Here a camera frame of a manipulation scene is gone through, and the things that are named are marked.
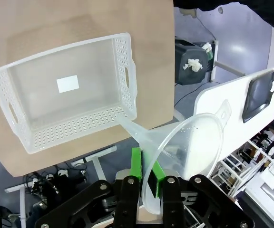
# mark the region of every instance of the white plastic basket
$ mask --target white plastic basket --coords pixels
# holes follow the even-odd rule
[[[0,68],[0,106],[28,153],[137,117],[128,33],[85,40]]]

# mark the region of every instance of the person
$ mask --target person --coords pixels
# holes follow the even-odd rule
[[[248,6],[264,21],[274,27],[274,0],[173,0],[174,7],[181,9],[200,9],[201,11],[211,11],[220,5],[231,2],[239,2]]]

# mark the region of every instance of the screw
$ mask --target screw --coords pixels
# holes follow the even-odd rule
[[[134,183],[134,179],[133,178],[129,178],[127,181],[128,181],[129,184],[133,184]]]
[[[202,182],[202,180],[201,180],[199,177],[196,177],[194,181],[195,181],[196,183]]]
[[[174,178],[173,177],[169,177],[167,179],[167,182],[169,182],[170,184],[173,184],[175,182]]]
[[[102,184],[101,186],[100,186],[100,189],[101,190],[105,190],[105,189],[107,189],[108,187],[106,186],[106,184]]]
[[[245,222],[241,222],[240,227],[241,228],[248,228],[248,225]]]

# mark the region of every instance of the white label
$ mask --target white label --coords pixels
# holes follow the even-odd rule
[[[77,75],[57,79],[57,84],[59,88],[59,93],[64,93],[70,90],[79,89]]]

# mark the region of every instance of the plastic funnel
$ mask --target plastic funnel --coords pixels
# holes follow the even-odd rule
[[[185,180],[196,174],[209,176],[219,158],[223,128],[230,115],[230,105],[224,101],[216,114],[197,114],[152,130],[122,116],[117,118],[142,149],[141,197],[149,212],[160,213],[159,199],[154,198],[147,184],[155,161],[163,169],[177,171]]]

